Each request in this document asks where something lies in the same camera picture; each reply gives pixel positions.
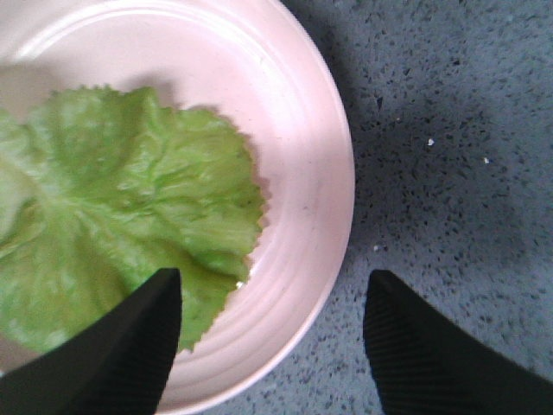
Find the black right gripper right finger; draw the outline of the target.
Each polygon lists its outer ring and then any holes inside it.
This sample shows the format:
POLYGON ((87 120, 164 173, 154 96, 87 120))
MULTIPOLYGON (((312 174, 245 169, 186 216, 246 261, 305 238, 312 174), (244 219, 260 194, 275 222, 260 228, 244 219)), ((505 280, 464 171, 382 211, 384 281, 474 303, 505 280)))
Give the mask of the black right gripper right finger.
POLYGON ((550 414, 552 383, 476 341, 390 271, 367 287, 365 354, 386 414, 550 414))

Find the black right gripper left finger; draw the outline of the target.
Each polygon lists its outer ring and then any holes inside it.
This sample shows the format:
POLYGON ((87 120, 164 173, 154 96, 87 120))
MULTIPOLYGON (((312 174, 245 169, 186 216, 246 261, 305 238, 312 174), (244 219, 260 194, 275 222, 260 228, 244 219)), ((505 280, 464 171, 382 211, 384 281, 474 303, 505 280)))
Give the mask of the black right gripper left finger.
POLYGON ((3 414, 153 414, 181 333, 181 274, 161 269, 73 339, 1 378, 3 414))

